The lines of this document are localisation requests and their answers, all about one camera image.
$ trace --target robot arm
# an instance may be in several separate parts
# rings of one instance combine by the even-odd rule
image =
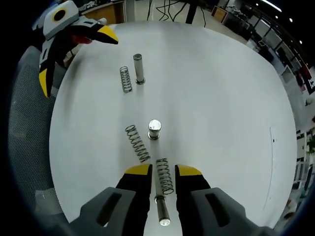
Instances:
[[[118,44],[118,38],[110,27],[79,16],[77,6],[70,0],[48,12],[44,20],[43,34],[46,41],[40,55],[39,82],[46,97],[51,93],[58,52],[69,36],[83,36],[103,43]]]

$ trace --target table surface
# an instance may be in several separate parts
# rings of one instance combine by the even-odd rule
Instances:
[[[199,169],[273,227],[292,187],[296,135],[292,109],[275,69],[247,46],[205,28],[171,22],[112,26],[118,45],[84,45],[60,87],[50,129],[50,164],[69,221],[124,171],[139,164],[125,128],[135,124],[153,162],[148,123],[162,123],[159,155]],[[143,56],[146,82],[135,83],[133,55]],[[119,68],[133,90],[123,93]],[[175,193],[167,196],[171,225],[158,224],[155,191],[145,235],[182,235]]]

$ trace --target ceiling light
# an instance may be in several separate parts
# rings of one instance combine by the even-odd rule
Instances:
[[[274,9],[277,9],[279,12],[282,12],[280,8],[278,8],[276,5],[273,5],[271,2],[268,2],[267,0],[261,0],[265,3],[267,3],[268,5],[272,6]]]

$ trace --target floor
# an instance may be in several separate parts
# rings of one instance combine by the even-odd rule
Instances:
[[[166,13],[168,12],[168,3],[169,1],[166,0]],[[172,17],[175,16],[175,14],[180,11],[180,9],[183,7],[184,3],[183,2],[178,2],[174,5],[170,6],[170,14]],[[164,6],[164,0],[153,0],[152,5],[151,5],[151,10],[150,10],[150,16],[149,16],[149,21],[158,21],[162,17],[162,13],[158,12],[156,7]],[[146,21],[147,16],[148,16],[148,9],[149,9],[149,0],[138,0],[135,2],[135,19],[136,21]],[[175,21],[176,22],[185,22],[186,21],[186,16],[188,13],[189,9],[189,4],[187,4],[183,11],[179,13]],[[214,30],[216,32],[222,33],[224,35],[227,35],[241,43],[246,44],[246,40],[242,38],[241,36],[237,35],[224,25],[222,25],[220,22],[218,22],[215,18],[211,16],[211,12],[204,10],[205,14],[205,21],[206,21],[206,28],[210,30]],[[202,11],[199,8],[197,8],[193,23],[194,26],[196,27],[203,27],[204,26],[204,19],[202,15]]]

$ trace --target metal rod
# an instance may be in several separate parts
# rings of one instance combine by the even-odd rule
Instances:
[[[143,65],[142,65],[142,55],[135,54],[133,55],[134,69],[136,70],[136,83],[141,85],[146,81],[143,75]]]
[[[159,122],[157,119],[153,119],[149,122],[149,132],[148,137],[151,140],[156,140],[159,138],[159,132],[162,128],[161,122]]]
[[[165,204],[165,197],[161,195],[156,195],[156,204],[157,204],[157,215],[159,224],[162,226],[168,226],[171,223],[167,207]]]

